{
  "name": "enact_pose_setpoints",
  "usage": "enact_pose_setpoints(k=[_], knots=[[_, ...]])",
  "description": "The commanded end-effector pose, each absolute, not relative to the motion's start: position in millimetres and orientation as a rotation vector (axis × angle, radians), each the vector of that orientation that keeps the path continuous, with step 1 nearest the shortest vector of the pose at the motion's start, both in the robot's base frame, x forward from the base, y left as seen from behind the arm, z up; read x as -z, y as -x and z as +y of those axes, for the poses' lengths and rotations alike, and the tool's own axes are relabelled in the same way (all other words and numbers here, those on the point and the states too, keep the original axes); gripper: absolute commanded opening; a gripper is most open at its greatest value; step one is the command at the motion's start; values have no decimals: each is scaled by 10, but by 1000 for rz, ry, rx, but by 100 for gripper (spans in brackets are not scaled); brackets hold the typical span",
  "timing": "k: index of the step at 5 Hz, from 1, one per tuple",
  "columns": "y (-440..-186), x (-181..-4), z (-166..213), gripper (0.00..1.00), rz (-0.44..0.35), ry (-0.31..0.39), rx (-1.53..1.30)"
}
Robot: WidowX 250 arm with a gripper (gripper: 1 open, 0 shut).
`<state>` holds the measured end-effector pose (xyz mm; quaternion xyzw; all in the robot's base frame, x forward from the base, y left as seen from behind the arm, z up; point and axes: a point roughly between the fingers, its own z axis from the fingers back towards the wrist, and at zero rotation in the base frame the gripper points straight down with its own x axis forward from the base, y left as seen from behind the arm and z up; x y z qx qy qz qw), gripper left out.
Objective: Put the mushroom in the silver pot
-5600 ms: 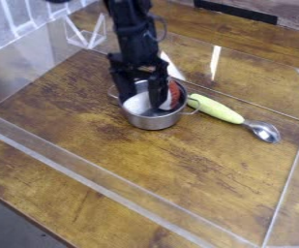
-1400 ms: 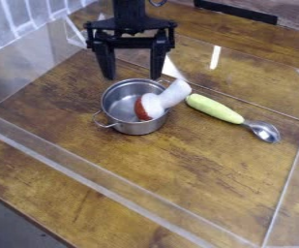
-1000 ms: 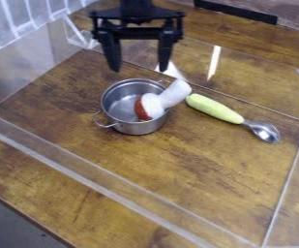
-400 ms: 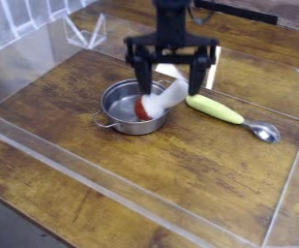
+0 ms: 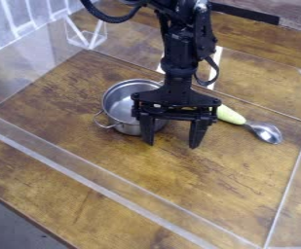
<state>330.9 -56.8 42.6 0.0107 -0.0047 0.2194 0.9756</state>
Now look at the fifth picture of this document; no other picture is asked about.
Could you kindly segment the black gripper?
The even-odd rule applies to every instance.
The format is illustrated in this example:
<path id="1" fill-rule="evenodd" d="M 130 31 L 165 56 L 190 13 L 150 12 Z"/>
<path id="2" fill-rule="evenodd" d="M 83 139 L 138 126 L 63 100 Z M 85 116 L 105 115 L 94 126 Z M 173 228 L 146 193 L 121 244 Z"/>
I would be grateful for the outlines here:
<path id="1" fill-rule="evenodd" d="M 142 140 L 154 144 L 155 119 L 193 121 L 189 130 L 189 148 L 196 149 L 209 126 L 218 120 L 218 98 L 190 87 L 192 82 L 170 81 L 157 89 L 135 92 L 131 115 L 139 120 Z"/>

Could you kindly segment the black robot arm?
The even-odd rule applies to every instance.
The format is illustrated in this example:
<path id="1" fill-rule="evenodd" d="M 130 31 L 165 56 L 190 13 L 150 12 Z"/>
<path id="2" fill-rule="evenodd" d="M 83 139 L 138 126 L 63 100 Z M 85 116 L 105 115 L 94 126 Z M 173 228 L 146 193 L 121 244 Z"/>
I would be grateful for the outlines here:
<path id="1" fill-rule="evenodd" d="M 159 120 L 189 121 L 189 147 L 197 148 L 209 125 L 217 119 L 218 98 L 197 92 L 192 84 L 197 77 L 198 62 L 213 63 L 217 38 L 212 27 L 209 0 L 147 0 L 155 11 L 165 45 L 161 67 L 163 85 L 154 90 L 134 93 L 131 115 L 139 121 L 142 140 L 154 143 L 155 124 Z"/>

